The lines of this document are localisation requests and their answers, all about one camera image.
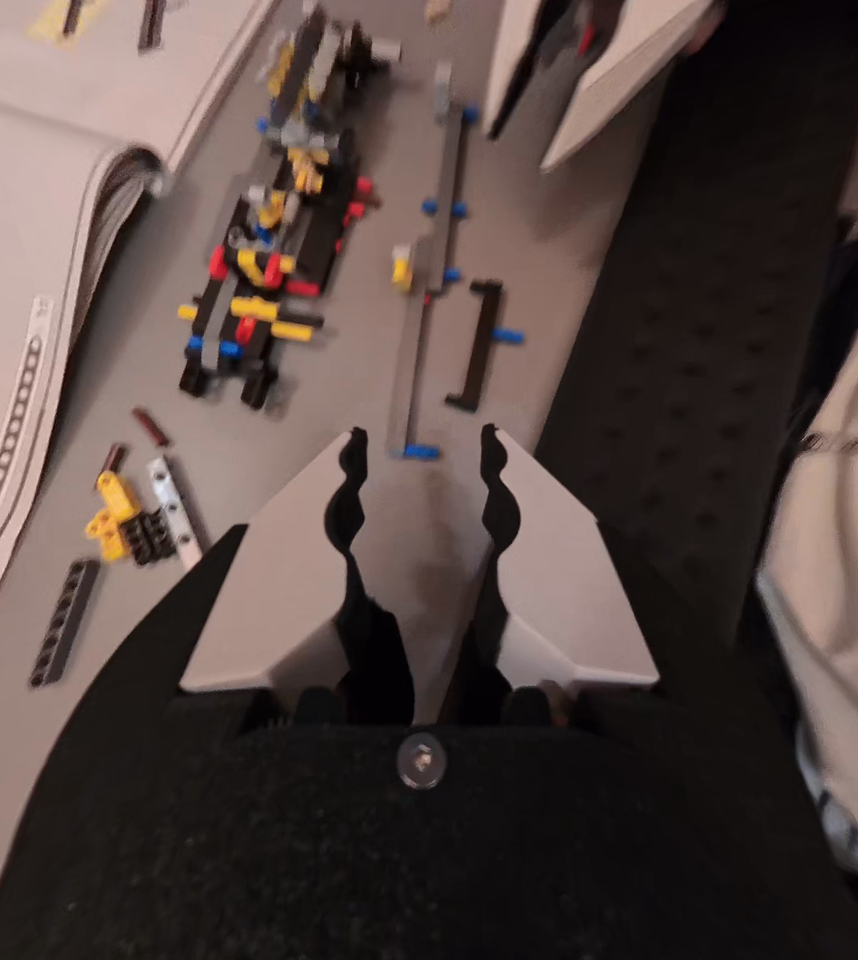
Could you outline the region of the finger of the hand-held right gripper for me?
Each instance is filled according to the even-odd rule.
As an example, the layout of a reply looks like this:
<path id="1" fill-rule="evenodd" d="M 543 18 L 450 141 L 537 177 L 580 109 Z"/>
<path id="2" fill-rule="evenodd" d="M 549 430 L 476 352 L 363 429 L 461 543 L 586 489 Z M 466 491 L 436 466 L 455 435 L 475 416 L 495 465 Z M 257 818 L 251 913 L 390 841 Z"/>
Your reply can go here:
<path id="1" fill-rule="evenodd" d="M 540 162 L 549 173 L 598 134 L 679 53 L 718 22 L 721 3 L 627 1 L 613 37 L 579 78 Z"/>
<path id="2" fill-rule="evenodd" d="M 547 1 L 505 1 L 499 15 L 483 98 L 483 133 L 496 140 L 528 84 L 544 32 Z"/>

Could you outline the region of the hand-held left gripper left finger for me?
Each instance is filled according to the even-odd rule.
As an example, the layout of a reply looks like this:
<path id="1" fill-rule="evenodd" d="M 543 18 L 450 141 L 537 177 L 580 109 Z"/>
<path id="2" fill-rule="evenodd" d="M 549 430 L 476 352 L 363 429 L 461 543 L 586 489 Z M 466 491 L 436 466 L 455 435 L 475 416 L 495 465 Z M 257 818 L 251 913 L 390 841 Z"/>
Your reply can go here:
<path id="1" fill-rule="evenodd" d="M 302 690 L 349 675 L 399 688 L 399 631 L 366 589 L 368 436 L 341 433 L 248 523 L 182 690 Z"/>

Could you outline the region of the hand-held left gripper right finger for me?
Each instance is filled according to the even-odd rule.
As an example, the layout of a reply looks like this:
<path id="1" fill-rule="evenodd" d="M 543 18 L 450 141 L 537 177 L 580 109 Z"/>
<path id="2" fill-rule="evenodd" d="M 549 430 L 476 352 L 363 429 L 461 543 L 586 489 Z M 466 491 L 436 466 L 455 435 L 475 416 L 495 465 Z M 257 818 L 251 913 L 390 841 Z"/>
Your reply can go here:
<path id="1" fill-rule="evenodd" d="M 473 630 L 510 685 L 653 685 L 659 671 L 594 514 L 506 431 L 481 434 L 491 551 Z"/>

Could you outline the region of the long dark grey lego beam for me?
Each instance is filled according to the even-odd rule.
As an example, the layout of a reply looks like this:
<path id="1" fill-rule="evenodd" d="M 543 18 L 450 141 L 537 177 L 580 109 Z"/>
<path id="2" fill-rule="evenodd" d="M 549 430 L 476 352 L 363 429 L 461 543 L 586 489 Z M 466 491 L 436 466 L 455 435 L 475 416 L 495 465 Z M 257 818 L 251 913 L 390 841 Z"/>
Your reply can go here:
<path id="1" fill-rule="evenodd" d="M 479 115 L 473 104 L 456 97 L 453 73 L 450 61 L 436 63 L 434 116 L 444 137 L 435 192 L 422 205 L 424 214 L 431 219 L 431 226 L 427 234 L 413 243 L 413 283 L 411 293 L 403 295 L 401 339 L 387 420 L 387 454 L 397 460 L 434 462 L 439 458 L 437 447 L 422 444 L 414 438 L 423 333 L 433 303 L 447 286 L 460 278 L 459 270 L 450 262 L 450 248 L 454 226 L 466 214 L 465 205 L 459 198 L 464 155 L 462 142 Z"/>

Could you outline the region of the black lego frame beam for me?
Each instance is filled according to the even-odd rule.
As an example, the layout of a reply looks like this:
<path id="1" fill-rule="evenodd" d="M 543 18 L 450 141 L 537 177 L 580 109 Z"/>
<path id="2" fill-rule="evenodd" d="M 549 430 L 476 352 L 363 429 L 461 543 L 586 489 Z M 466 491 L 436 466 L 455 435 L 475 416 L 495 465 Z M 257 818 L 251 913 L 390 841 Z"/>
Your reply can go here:
<path id="1" fill-rule="evenodd" d="M 495 344 L 497 321 L 502 312 L 504 285 L 495 279 L 474 279 L 470 292 L 481 299 L 467 370 L 461 390 L 449 393 L 445 404 L 467 414 L 475 414 L 482 401 L 489 356 Z"/>

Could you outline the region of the black lego connector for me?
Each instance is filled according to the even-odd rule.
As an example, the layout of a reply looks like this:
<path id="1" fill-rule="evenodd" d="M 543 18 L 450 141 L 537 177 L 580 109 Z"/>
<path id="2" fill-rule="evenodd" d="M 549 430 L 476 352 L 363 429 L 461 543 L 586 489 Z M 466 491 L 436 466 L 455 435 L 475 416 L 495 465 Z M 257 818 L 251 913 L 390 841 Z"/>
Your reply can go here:
<path id="1" fill-rule="evenodd" d="M 141 511 L 119 524 L 128 555 L 138 568 L 173 557 L 177 550 L 164 511 Z"/>

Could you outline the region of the white lego beam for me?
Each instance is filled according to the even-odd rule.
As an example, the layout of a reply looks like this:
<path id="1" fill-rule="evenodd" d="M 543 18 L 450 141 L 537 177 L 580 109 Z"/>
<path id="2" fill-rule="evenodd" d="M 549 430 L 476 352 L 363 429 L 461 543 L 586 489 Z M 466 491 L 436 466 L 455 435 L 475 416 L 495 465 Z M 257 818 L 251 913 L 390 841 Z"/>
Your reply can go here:
<path id="1" fill-rule="evenodd" d="M 188 498 L 183 493 L 170 458 L 160 454 L 147 464 L 149 485 L 157 503 L 153 529 L 164 534 L 166 554 L 178 558 L 185 572 L 193 570 L 205 553 L 204 536 Z"/>

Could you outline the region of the brown lego axle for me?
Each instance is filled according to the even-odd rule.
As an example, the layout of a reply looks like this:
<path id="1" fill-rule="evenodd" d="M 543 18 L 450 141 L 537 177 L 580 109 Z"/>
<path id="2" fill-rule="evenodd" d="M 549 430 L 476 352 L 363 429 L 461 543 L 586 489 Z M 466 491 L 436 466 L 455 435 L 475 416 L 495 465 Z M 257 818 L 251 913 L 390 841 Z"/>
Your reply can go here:
<path id="1" fill-rule="evenodd" d="M 97 473 L 96 480 L 93 485 L 93 491 L 99 489 L 99 479 L 102 474 L 106 473 L 116 473 L 119 468 L 123 465 L 125 458 L 130 450 L 129 444 L 122 441 L 114 441 L 110 449 L 108 450 L 103 463 Z"/>
<path id="2" fill-rule="evenodd" d="M 171 446 L 171 439 L 166 431 L 160 426 L 157 419 L 143 406 L 135 406 L 131 409 L 131 415 L 137 424 L 143 429 L 150 438 L 152 444 L 161 450 L 167 450 Z"/>

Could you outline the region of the short black lego beam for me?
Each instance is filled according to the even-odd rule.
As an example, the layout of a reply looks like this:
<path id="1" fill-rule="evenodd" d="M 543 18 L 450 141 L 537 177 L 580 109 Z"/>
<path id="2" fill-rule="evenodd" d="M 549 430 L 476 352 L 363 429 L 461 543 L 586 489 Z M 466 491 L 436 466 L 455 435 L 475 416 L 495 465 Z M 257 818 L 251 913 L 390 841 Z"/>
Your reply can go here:
<path id="1" fill-rule="evenodd" d="M 100 570 L 97 558 L 78 558 L 70 564 L 28 676 L 29 690 L 62 679 Z"/>

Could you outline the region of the lego car chassis assembly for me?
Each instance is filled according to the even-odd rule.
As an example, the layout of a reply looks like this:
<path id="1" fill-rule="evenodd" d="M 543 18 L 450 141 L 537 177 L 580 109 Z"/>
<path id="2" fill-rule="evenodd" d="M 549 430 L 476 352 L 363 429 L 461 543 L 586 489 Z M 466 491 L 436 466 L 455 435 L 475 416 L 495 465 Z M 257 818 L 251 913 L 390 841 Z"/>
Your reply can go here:
<path id="1" fill-rule="evenodd" d="M 178 309 L 191 325 L 179 389 L 201 399 L 217 379 L 240 378 L 259 411 L 278 378 L 281 344 L 308 344 L 325 325 L 322 296 L 346 231 L 373 203 L 350 112 L 401 58 L 357 20 L 304 2 L 302 19 L 272 39 L 261 81 L 260 145 L 235 177 L 204 289 Z"/>

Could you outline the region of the open instruction booklet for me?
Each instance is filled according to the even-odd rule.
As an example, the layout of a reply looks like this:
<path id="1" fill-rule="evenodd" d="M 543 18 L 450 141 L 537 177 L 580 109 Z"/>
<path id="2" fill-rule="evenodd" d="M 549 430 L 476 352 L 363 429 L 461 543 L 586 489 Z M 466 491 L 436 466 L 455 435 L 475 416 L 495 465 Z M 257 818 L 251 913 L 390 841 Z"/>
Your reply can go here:
<path id="1" fill-rule="evenodd" d="M 0 584 L 112 246 L 275 5 L 0 1 Z"/>

